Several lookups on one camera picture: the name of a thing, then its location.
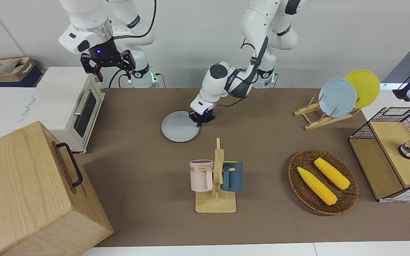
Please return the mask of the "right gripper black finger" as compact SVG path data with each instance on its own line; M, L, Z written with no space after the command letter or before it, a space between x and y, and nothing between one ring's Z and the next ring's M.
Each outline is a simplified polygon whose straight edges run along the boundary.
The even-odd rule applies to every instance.
M84 71L86 74L92 74L95 78L98 79L99 82L103 82L104 78L100 72L100 69L102 68L101 63L99 61L92 66L90 62L94 61L93 57L90 54L87 53L82 53L81 54L81 64L82 67L84 68Z
M119 68L124 70L127 78L131 80L131 74L132 71L135 70L136 65L130 50L125 50L123 53L120 53Z

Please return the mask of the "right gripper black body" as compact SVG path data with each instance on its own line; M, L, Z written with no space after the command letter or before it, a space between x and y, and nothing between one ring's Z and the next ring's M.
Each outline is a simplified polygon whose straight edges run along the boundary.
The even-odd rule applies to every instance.
M102 66L115 66L121 60L120 52L113 38L89 48L88 52L91 55L91 60L96 64L101 63Z

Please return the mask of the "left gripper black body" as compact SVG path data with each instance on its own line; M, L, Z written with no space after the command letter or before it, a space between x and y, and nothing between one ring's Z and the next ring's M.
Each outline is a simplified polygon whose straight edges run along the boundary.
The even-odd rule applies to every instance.
M195 111L189 112L189 118L195 122L195 120L201 120L203 123L206 123L207 118L215 118L213 111L205 111L203 114L199 114Z

